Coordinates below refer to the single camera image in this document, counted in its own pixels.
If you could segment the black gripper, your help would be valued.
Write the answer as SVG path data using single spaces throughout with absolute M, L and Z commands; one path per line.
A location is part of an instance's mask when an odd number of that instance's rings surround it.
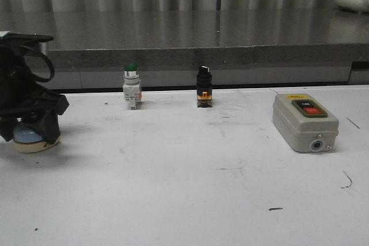
M 69 107 L 66 96 L 41 84 L 55 75 L 54 66 L 46 55 L 46 41 L 13 41 L 1 43 L 1 137 L 9 142 L 14 137 L 18 119 L 30 117 L 31 129 L 43 141 L 54 144 L 60 137 L 58 115 Z M 38 58 L 49 70 L 48 77 L 32 72 L 26 56 Z

